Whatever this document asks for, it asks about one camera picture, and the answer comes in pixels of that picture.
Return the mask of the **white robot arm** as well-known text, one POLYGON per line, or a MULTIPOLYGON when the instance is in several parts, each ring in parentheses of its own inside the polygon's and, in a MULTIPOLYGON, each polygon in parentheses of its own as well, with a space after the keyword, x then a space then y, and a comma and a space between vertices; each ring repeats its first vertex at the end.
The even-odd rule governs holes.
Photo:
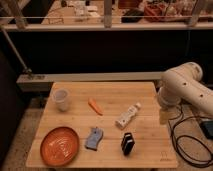
POLYGON ((166 70, 162 74, 162 86, 157 94, 159 105, 162 108, 175 107, 184 99, 213 116, 213 90, 200 83, 202 76, 202 68, 195 62, 166 70))

